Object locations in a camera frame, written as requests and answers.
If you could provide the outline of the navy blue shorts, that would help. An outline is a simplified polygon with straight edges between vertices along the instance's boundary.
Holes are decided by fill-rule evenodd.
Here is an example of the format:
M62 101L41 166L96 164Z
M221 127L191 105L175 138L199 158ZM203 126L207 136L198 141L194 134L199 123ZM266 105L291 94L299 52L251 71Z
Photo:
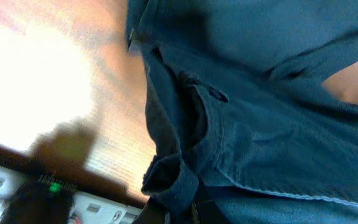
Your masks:
M358 223L358 105L323 88L358 61L358 1L130 0L156 155L142 193L231 223Z

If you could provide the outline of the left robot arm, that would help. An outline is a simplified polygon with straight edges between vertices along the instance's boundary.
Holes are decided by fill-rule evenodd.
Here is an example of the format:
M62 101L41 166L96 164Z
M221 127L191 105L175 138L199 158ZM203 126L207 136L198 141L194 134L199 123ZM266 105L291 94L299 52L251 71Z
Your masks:
M67 224L83 223L83 218L72 210L74 191L57 182L28 182L19 187L9 199L0 223L6 224ZM213 224L229 223L218 206L210 199L203 184L196 192L189 208L182 212L169 211L150 199L135 224Z

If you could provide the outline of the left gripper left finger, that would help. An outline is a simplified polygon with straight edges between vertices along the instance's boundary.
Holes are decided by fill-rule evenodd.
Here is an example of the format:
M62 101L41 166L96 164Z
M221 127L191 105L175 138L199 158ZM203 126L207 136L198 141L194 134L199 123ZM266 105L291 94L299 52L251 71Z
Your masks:
M171 224L170 212L150 198L132 224Z

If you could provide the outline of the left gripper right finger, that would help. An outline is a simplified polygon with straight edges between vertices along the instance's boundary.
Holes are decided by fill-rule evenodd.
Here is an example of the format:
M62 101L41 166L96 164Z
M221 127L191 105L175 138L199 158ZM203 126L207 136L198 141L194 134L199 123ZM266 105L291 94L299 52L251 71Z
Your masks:
M206 186L199 181L198 189L191 204L193 224L230 224L208 193Z

